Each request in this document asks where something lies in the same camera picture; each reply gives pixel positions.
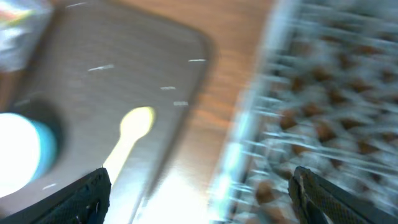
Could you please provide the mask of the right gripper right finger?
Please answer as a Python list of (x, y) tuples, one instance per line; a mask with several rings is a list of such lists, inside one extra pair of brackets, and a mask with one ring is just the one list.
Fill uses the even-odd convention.
[(396, 217), (302, 166), (296, 167), (289, 180), (289, 196), (300, 223), (397, 223)]

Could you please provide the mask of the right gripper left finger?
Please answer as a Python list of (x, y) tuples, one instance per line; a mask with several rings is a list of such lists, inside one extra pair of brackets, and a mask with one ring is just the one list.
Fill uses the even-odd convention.
[(1, 219), (1, 224), (102, 224), (109, 208), (111, 182), (99, 168), (49, 197)]

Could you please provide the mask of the light blue rice bowl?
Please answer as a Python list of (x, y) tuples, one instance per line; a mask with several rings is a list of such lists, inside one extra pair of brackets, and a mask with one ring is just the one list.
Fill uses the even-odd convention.
[(15, 113), (1, 114), (1, 197), (42, 177), (55, 162), (58, 144), (44, 123)]

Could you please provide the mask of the yellow plastic spoon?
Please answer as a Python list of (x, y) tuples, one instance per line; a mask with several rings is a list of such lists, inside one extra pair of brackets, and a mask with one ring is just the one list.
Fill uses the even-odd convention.
[(155, 110), (150, 106), (134, 108), (122, 118), (119, 139), (103, 163), (112, 184), (117, 180), (135, 143), (152, 129), (154, 121)]

